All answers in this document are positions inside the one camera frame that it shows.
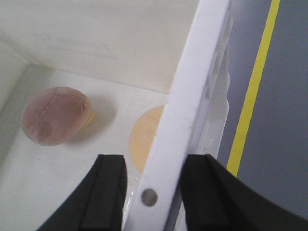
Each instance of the yellow tape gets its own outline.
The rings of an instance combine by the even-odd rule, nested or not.
[[[243,149],[252,117],[252,113],[255,107],[257,93],[259,85],[268,55],[271,37],[274,31],[276,17],[278,13],[280,0],[272,0],[269,8],[268,18],[265,24],[263,36],[257,53],[255,66],[251,74],[249,86],[247,89],[245,101],[243,104],[240,120],[235,133],[233,145],[231,148],[230,157],[227,164],[227,170],[234,176],[237,176],[241,158],[243,155]]]

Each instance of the white floor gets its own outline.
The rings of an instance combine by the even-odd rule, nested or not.
[[[59,146],[30,141],[20,129],[27,99],[42,90],[68,86],[85,93],[95,121]],[[98,154],[122,154],[128,167],[124,222],[139,173],[128,140],[136,120],[163,105],[167,95],[41,66],[29,66],[0,114],[0,230],[33,231],[65,200]]]

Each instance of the yellow object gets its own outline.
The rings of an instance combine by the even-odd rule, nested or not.
[[[263,36],[258,50],[255,66],[251,74],[248,90],[243,104],[240,120],[235,133],[233,146],[227,164],[227,170],[234,176],[237,176],[240,167],[243,149],[255,107],[257,93],[266,61],[266,57],[270,47],[271,37],[274,31],[276,17],[278,13],[280,0],[272,0],[268,18],[265,24]]]
[[[95,112],[94,111],[91,111],[91,114],[87,120],[87,122],[82,126],[82,128],[85,128],[86,126],[88,126],[90,123],[92,123],[94,121],[94,118],[95,118]]]
[[[129,140],[129,152],[136,169],[142,173],[164,107],[144,113],[135,123]]]

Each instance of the white box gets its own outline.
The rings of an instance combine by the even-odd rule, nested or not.
[[[187,154],[217,156],[229,106],[229,0],[11,0],[0,3],[0,230],[33,231],[86,175],[97,154],[128,166],[124,230],[174,230]],[[68,86],[96,120],[59,146],[20,128],[27,99]],[[165,104],[142,176],[128,139],[136,120]],[[145,206],[141,194],[158,200]],[[185,230],[180,211],[176,230]]]

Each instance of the pink ball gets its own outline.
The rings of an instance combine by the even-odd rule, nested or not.
[[[82,92],[68,87],[51,88],[27,102],[21,125],[32,141],[56,146],[79,131],[91,110],[90,101]]]

